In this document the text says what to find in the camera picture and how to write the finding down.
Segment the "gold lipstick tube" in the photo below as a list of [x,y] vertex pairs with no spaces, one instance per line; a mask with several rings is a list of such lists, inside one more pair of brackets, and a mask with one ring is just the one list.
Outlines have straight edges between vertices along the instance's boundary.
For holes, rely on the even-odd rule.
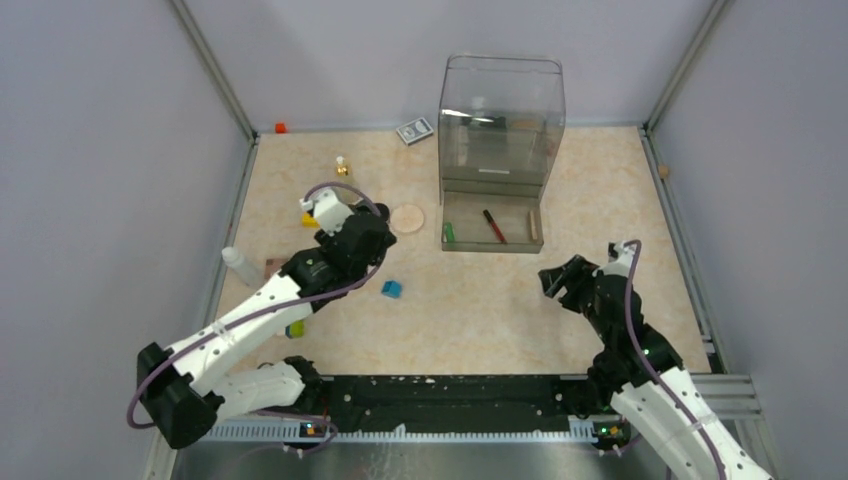
[[528,231],[532,242],[538,241],[538,227],[533,211],[528,212]]

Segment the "beige round wooden disc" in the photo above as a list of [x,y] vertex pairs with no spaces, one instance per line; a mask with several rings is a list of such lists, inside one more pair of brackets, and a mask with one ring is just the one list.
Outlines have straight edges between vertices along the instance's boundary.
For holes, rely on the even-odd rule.
[[401,204],[390,213],[390,228],[396,234],[417,233],[425,224],[425,213],[417,205]]

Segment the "green tube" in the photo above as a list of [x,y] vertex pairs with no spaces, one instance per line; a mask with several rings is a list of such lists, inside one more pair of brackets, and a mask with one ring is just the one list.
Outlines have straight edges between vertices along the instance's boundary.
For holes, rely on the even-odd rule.
[[443,242],[452,244],[456,241],[453,225],[451,222],[444,222],[442,229]]

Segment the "clear acrylic makeup organizer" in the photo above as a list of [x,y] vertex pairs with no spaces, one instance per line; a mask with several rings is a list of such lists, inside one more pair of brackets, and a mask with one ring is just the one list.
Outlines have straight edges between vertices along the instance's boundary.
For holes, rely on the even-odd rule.
[[[566,123],[564,71],[554,57],[454,54],[438,110],[441,247],[447,252],[538,254],[542,199]],[[488,209],[503,232],[488,225]],[[528,231],[533,211],[538,241]],[[444,222],[456,241],[443,242]]]

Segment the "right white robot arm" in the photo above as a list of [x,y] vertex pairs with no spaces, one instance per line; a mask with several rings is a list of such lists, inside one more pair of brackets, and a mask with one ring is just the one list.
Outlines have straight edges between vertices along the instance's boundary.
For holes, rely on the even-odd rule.
[[679,479],[771,478],[709,406],[671,343],[646,322],[634,287],[641,253],[639,240],[611,243],[602,265],[575,255],[537,274],[543,294],[585,318],[603,344],[570,408],[581,416],[622,416]]

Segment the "blue toy brick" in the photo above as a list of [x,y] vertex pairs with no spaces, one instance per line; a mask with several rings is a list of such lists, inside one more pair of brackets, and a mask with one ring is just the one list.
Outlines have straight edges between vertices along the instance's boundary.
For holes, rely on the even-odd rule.
[[381,294],[392,299],[399,299],[402,292],[402,284],[394,280],[385,281],[381,288]]

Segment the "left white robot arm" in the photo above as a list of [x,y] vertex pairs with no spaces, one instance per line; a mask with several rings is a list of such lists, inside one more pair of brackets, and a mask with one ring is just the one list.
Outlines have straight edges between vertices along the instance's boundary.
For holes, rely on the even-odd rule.
[[319,225],[315,247],[293,254],[247,300],[197,333],[139,351],[126,413],[130,427],[155,428],[169,447],[183,449],[231,417],[267,407],[302,414],[317,407],[321,388],[301,358],[231,370],[270,337],[364,286],[397,238],[389,207],[366,196],[347,204],[332,186],[315,187],[300,206]]

